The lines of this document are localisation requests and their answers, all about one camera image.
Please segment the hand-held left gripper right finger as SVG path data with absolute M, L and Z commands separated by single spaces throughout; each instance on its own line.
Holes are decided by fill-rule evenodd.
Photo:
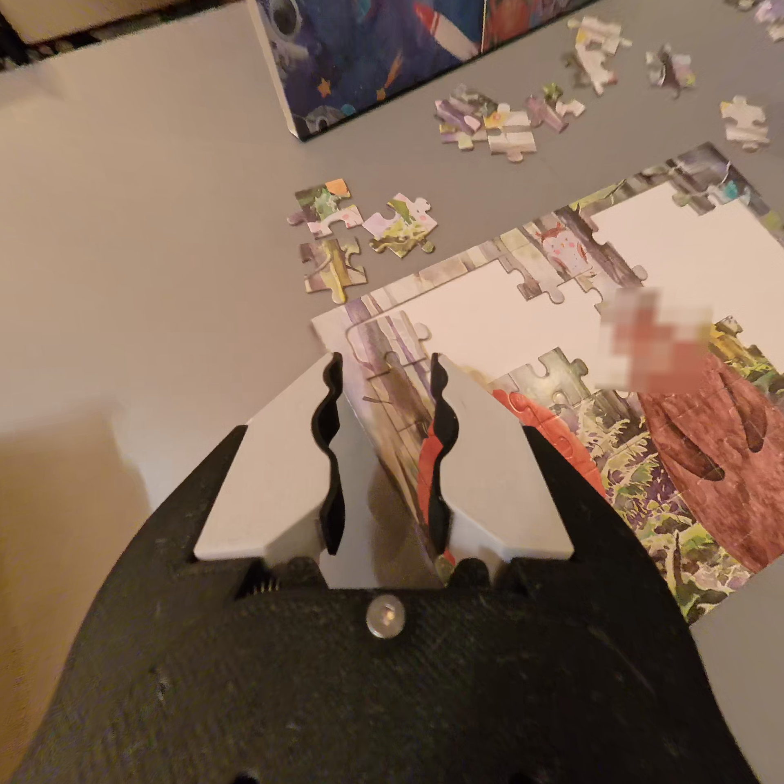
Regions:
M 444 354 L 430 369 L 434 436 L 428 529 L 436 554 L 502 568 L 567 560 L 574 546 L 521 421 Z

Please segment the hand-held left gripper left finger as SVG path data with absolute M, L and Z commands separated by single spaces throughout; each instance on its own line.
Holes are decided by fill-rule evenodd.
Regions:
M 343 358 L 328 353 L 250 419 L 194 547 L 199 561 L 337 553 L 346 507 L 331 442 Z

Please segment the jigsaw puzzle board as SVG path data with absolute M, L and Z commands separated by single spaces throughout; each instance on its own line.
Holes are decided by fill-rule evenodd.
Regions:
M 782 252 L 705 143 L 313 324 L 426 548 L 439 353 L 603 493 L 694 622 L 782 555 Z

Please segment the illustrated puzzle box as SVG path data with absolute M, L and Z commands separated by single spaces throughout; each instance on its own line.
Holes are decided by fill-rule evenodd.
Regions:
M 289 132 L 308 141 L 589 1 L 249 1 Z

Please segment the white striped puzzle piece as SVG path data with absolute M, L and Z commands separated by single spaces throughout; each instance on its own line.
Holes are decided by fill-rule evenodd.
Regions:
M 728 142 L 747 152 L 756 152 L 769 145 L 767 115 L 762 107 L 749 103 L 745 96 L 720 102 L 720 115 Z

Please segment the green yellow puzzle piece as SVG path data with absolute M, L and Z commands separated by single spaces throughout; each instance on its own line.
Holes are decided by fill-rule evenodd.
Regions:
M 299 245 L 299 258 L 305 267 L 303 280 L 306 293 L 330 292 L 337 305 L 347 302 L 346 289 L 367 283 L 362 266 L 352 263 L 361 253 L 356 239 L 321 238 Z

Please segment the scattered loose puzzle pieces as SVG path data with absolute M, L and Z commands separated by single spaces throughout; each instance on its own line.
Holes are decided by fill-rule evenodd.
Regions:
M 623 38 L 620 25 L 606 24 L 593 16 L 572 18 L 567 25 L 575 30 L 575 44 L 566 61 L 575 68 L 576 84 L 588 84 L 601 96 L 609 85 L 617 83 L 617 74 L 606 68 L 606 60 L 616 54 L 618 47 L 631 43 Z M 673 53 L 669 45 L 647 52 L 646 68 L 651 84 L 672 89 L 675 97 L 695 86 L 691 59 L 685 54 Z M 512 111 L 509 105 L 495 103 L 463 85 L 455 88 L 447 99 L 437 101 L 435 110 L 441 120 L 442 141 L 456 143 L 463 151 L 474 149 L 476 142 L 486 142 L 492 154 L 502 154 L 509 162 L 519 164 L 536 152 L 532 132 L 535 127 L 547 125 L 562 132 L 568 127 L 566 117 L 579 117 L 585 106 L 578 100 L 564 101 L 563 91 L 553 82 L 543 87 L 540 96 L 530 95 L 521 111 Z M 636 181 L 647 186 L 656 178 L 685 180 L 687 173 L 685 160 L 646 169 L 634 178 L 626 178 L 573 202 L 570 208 L 581 212 L 594 206 L 613 206 L 623 195 L 631 195 Z M 367 230 L 372 236 L 370 246 L 377 252 L 391 248 L 403 257 L 416 245 L 425 252 L 434 251 L 428 235 L 437 223 L 429 216 L 430 203 L 424 199 L 411 201 L 403 194 L 397 194 L 387 202 L 391 216 L 377 212 L 362 220 L 355 205 L 338 210 L 339 199 L 350 196 L 343 180 L 328 182 L 314 191 L 304 191 L 302 196 L 306 198 L 304 206 L 290 215 L 288 221 L 291 225 L 306 223 L 316 238 L 329 235 L 331 224 L 346 218 L 348 228 L 361 226 Z

